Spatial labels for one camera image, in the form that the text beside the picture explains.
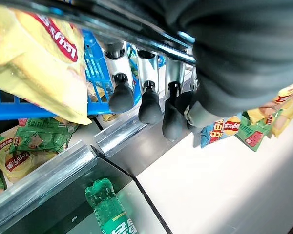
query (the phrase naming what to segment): dark fabric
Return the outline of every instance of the dark fabric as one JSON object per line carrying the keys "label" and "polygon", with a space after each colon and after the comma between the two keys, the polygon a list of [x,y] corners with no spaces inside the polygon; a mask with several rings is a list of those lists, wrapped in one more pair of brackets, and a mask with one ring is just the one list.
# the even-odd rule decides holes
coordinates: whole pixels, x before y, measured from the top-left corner
{"label": "dark fabric", "polygon": [[196,38],[201,93],[195,98],[212,114],[226,117],[258,107],[293,83],[293,0],[151,0],[147,5],[156,5],[168,25]]}

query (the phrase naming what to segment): metal rod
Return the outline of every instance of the metal rod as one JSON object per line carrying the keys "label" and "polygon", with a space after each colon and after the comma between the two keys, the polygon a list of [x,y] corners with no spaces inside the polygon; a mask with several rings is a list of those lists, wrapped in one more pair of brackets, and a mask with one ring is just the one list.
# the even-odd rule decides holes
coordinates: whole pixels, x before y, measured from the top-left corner
{"label": "metal rod", "polygon": [[115,11],[107,8],[107,6],[106,8],[103,8],[102,5],[98,5],[96,2],[93,2],[93,5],[89,8],[81,8],[79,6],[54,0],[0,0],[0,4],[66,20],[75,23],[80,27],[94,31],[96,34],[124,40],[143,47],[146,50],[157,54],[167,55],[172,59],[180,60],[190,65],[195,64],[195,58],[193,56],[163,43],[163,41],[173,41],[179,46],[189,46],[190,43],[186,42],[185,39],[183,40],[182,37],[176,38],[170,36],[165,33],[165,30],[158,28],[158,26],[153,27],[155,24],[152,23],[148,24],[149,28],[147,29],[152,33],[149,33],[149,35],[142,35],[140,32],[143,31],[142,29],[147,23],[138,24],[134,21],[127,22],[127,18],[122,16],[122,14],[119,14],[117,17],[124,20],[124,22],[127,22],[128,26],[117,24],[117,22],[112,21],[111,18],[104,17],[102,13],[100,14],[100,12],[105,10],[105,12],[107,11],[113,15],[115,14]]}

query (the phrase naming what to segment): blue plastic basket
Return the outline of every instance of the blue plastic basket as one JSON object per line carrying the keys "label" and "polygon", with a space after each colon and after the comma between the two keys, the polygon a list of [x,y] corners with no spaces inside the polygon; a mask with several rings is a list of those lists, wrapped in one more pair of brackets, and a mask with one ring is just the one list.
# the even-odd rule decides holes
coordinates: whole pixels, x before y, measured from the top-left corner
{"label": "blue plastic basket", "polygon": [[[108,100],[113,93],[113,86],[103,57],[102,50],[98,45],[93,34],[83,30],[84,34],[84,57],[86,61],[86,79],[93,84],[98,98],[98,102],[91,102],[88,97],[88,115],[110,114],[112,113],[108,106]],[[134,79],[134,105],[141,97],[139,81],[133,75]],[[103,88],[107,102],[102,102],[96,86]],[[10,95],[0,90],[0,120],[29,118],[29,117],[52,117],[55,116],[43,108],[28,103],[16,96]]]}

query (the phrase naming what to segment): white surface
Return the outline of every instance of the white surface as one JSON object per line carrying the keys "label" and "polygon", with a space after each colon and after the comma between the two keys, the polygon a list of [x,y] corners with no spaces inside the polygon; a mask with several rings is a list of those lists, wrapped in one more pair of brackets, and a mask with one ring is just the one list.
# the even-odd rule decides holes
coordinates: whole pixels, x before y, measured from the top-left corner
{"label": "white surface", "polygon": [[255,153],[188,135],[138,180],[174,234],[286,234],[293,226],[293,120]]}
{"label": "white surface", "polygon": [[[166,234],[136,184],[132,181],[117,193],[139,234]],[[67,234],[102,234],[94,213]]]}

